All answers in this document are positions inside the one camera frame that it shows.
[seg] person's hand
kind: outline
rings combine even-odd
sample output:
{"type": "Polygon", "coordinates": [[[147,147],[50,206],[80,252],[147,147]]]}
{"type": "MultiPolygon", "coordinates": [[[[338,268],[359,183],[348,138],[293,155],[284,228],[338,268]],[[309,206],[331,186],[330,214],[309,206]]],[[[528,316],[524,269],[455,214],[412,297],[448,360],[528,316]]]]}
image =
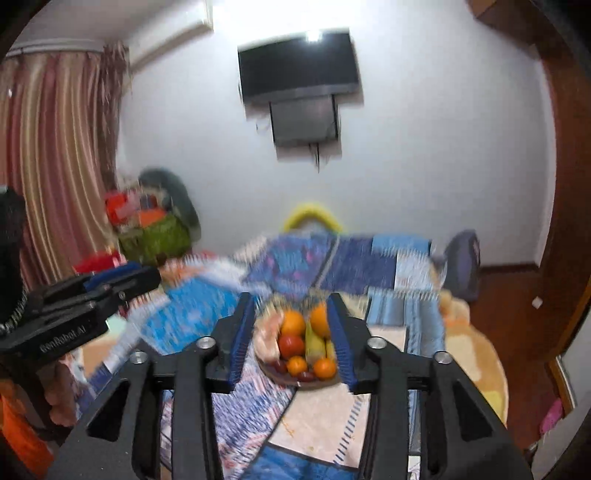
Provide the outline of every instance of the person's hand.
{"type": "MultiPolygon", "coordinates": [[[[74,379],[70,369],[61,362],[56,362],[53,375],[43,379],[45,398],[51,405],[50,418],[56,425],[73,427],[76,424],[76,403],[74,402],[74,379]]],[[[20,416],[25,417],[27,411],[16,385],[11,380],[0,380],[0,396],[4,398],[20,416]]]]}

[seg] bed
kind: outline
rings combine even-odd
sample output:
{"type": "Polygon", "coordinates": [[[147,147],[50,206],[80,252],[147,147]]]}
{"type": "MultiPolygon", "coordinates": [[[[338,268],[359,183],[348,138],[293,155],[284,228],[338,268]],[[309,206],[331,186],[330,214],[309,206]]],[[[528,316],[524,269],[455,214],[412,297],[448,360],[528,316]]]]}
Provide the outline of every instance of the bed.
{"type": "MultiPolygon", "coordinates": [[[[242,291],[255,296],[260,312],[269,306],[305,309],[338,291],[349,311],[364,319],[374,335],[406,352],[432,356],[446,347],[446,325],[429,246],[428,240],[407,235],[289,234],[259,237],[231,257],[189,255],[169,262],[163,277],[174,287],[134,303],[125,328],[79,395],[78,414],[140,339],[162,354],[178,352],[208,335],[218,318],[233,311],[242,291]]],[[[418,478],[416,395],[409,393],[409,472],[418,478]]],[[[261,372],[250,349],[235,392],[213,399],[225,478],[267,478],[270,472],[285,480],[312,474],[354,478],[368,400],[349,394],[342,384],[311,392],[275,385],[261,372]]],[[[161,461],[167,468],[173,406],[170,392],[161,435],[161,461]]]]}

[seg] curtain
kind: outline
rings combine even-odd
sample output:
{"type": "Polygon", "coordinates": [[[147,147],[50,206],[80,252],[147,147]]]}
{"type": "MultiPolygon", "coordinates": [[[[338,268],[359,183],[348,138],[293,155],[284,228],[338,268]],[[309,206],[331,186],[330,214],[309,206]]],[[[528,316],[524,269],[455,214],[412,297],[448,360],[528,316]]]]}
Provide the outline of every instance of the curtain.
{"type": "Polygon", "coordinates": [[[0,64],[0,184],[27,205],[21,248],[29,288],[73,274],[112,240],[122,48],[34,53],[0,64]]]}

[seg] fruit plate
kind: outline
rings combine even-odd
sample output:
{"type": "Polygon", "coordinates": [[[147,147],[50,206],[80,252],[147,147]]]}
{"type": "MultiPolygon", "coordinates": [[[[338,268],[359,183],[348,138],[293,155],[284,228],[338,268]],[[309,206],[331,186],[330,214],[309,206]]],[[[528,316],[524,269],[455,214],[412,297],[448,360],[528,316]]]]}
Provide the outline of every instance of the fruit plate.
{"type": "Polygon", "coordinates": [[[259,358],[256,358],[259,366],[263,373],[273,380],[277,385],[284,385],[286,387],[298,387],[302,390],[318,390],[319,388],[331,387],[340,383],[340,377],[337,373],[330,380],[314,380],[312,382],[300,382],[297,378],[292,377],[290,374],[281,374],[275,370],[272,366],[263,363],[259,358]]]}

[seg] wooden floor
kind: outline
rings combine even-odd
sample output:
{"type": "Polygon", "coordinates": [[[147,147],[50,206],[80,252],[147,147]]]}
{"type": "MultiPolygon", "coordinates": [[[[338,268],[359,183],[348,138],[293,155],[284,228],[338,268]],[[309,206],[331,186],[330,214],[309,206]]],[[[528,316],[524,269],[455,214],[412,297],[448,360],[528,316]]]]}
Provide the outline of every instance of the wooden floor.
{"type": "Polygon", "coordinates": [[[483,273],[480,296],[470,305],[472,324],[493,343],[509,384],[508,429],[526,448],[557,398],[545,362],[560,332],[544,308],[536,310],[538,272],[483,273]]]}

